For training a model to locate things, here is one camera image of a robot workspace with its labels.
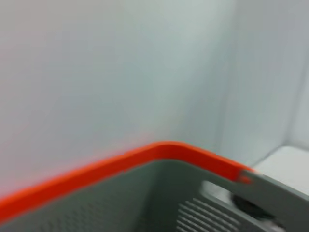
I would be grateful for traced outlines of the grey perforated storage basket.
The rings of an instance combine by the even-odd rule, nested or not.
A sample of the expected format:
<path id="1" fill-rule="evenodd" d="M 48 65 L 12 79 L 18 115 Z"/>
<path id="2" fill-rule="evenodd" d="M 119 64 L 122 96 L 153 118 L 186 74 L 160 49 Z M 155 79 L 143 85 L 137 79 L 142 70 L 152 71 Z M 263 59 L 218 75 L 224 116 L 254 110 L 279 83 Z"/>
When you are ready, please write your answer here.
<path id="1" fill-rule="evenodd" d="M 202 190 L 211 182 L 309 232 L 309 198 L 249 171 L 248 184 L 176 161 L 154 161 L 66 194 L 0 225 L 0 232 L 272 232 Z"/>

